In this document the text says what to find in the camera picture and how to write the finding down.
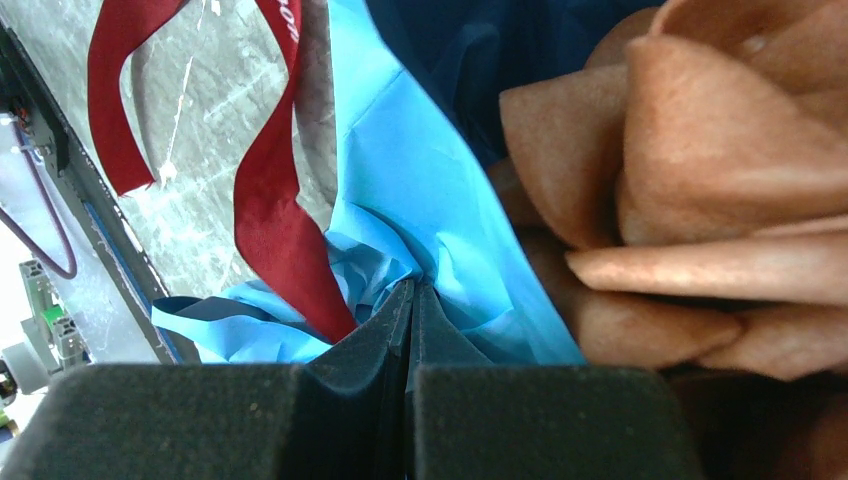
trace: light blue fabric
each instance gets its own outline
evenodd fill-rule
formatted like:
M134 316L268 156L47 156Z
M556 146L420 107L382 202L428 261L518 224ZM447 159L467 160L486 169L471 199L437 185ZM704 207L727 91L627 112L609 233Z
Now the light blue fabric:
M261 289L247 284L237 287L241 291L245 288L249 290L246 293L248 297L261 303ZM204 363L303 363L330 348L303 329L251 315L219 317L210 312L212 319L204 315L207 319L198 320L180 314L184 308L198 302L201 300L188 297L157 300L153 303L151 320L157 327L177 332L198 343L202 347ZM278 300L272 303L273 308L280 308L285 302ZM297 322L296 316L290 317L289 320Z
M339 191L325 237L356 319L414 277L435 286L448 319L491 360L583 363L477 159L380 40L364 1L331 0L330 26ZM221 296L303 322L258 281ZM175 314L157 306L153 323L230 362L308 361L326 349L291 326Z
M331 1L330 26L339 193L327 238L422 272L493 361L583 362L479 162L388 51L365 3Z

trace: brown felt flower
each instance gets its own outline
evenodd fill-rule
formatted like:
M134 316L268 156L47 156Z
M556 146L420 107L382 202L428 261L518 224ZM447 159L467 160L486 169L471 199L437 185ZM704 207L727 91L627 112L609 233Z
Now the brown felt flower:
M671 0L501 115L570 270L525 249L590 360L848 363L848 0Z

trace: blue cloth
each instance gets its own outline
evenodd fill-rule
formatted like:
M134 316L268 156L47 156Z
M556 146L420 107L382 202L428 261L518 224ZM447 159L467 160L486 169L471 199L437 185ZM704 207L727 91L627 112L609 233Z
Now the blue cloth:
M477 138L495 138L487 149L502 143L497 92L576 70L616 21L654 2L486 0L491 11L478 0L368 2L383 27L395 25L383 34L417 75L383 43L364 0L330 1L339 191L325 238L348 307L364 322L399 281L415 278L434 285L448 319L494 362L584 362L454 125L469 119L469 131L482 132ZM543 4L548 10L533 10ZM510 20L515 11L523 16ZM444 24L431 32L429 50L408 41L430 39L414 28L416 18ZM525 25L531 21L541 33ZM570 43L538 51L556 39ZM535 66L522 60L510 67L524 50ZM511 70L522 66L532 73ZM155 303L153 323L195 341L216 361L306 362L329 348L262 282L220 296L267 317L253 311L201 318L185 300L167 299Z

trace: green component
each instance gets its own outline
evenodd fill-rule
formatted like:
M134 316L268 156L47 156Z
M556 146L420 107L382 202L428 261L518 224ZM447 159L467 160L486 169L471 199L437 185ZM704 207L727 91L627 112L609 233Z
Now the green component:
M59 305L56 305L54 307L48 308L41 315L42 317L44 317L44 321L47 322L47 325L50 328L53 328L53 324L56 322L56 320L59 320L60 318L65 316L65 310Z
M29 307L32 310L32 318L36 320L35 324L38 327L38 332L45 342L52 343L53 334L50 333L48 323L40 321L44 318L44 312L55 307L53 302L52 288L50 287L50 279L44 273L44 267L38 260L29 260L18 265L21 271L21 278L24 281L24 288L27 292L27 300Z

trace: black foam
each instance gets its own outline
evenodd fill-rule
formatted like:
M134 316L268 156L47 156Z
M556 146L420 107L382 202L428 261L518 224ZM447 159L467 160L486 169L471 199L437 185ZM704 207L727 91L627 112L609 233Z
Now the black foam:
M432 285L419 285L412 307L409 374L404 402L404 465L415 478L415 372L422 365L491 365L477 347L445 316Z
M416 376L419 480L703 478L654 374L614 368L445 368Z
M276 479L302 366L92 366L52 387L4 479Z
M281 478L403 477L403 389L415 285L308 366Z

